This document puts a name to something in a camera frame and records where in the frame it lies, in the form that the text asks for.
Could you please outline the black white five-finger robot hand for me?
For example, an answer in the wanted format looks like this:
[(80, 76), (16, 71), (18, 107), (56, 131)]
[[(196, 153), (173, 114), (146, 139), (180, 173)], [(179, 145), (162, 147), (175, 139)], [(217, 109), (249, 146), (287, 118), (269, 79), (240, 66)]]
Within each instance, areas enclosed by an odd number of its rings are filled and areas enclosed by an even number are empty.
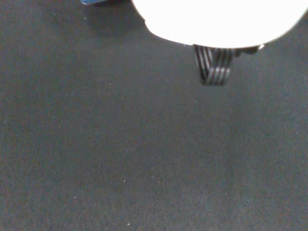
[(305, 0), (134, 0), (157, 37), (192, 45), (203, 85), (224, 85), (231, 62), (288, 33), (308, 10)]

